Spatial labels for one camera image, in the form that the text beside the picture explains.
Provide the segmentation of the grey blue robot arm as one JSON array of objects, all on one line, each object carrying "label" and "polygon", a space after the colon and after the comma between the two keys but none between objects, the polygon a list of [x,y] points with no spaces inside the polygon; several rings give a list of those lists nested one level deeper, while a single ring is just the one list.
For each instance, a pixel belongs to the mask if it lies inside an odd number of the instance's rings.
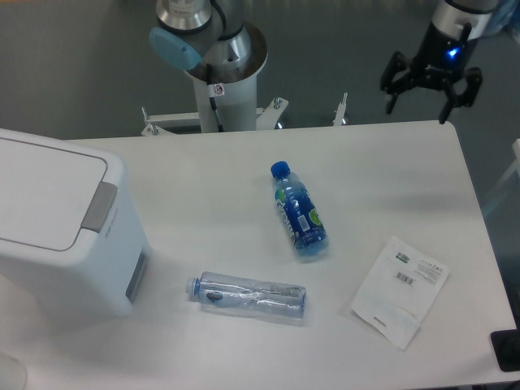
[{"label": "grey blue robot arm", "polygon": [[[413,58],[395,52],[380,77],[379,87],[388,96],[391,113],[398,97],[411,89],[444,92],[447,102],[438,120],[444,123],[451,111],[472,106],[482,72],[467,63],[483,35],[495,1],[440,1]],[[173,67],[193,71],[202,67],[221,41],[244,36],[243,4],[240,1],[159,1],[158,26],[149,34],[153,50]]]}]

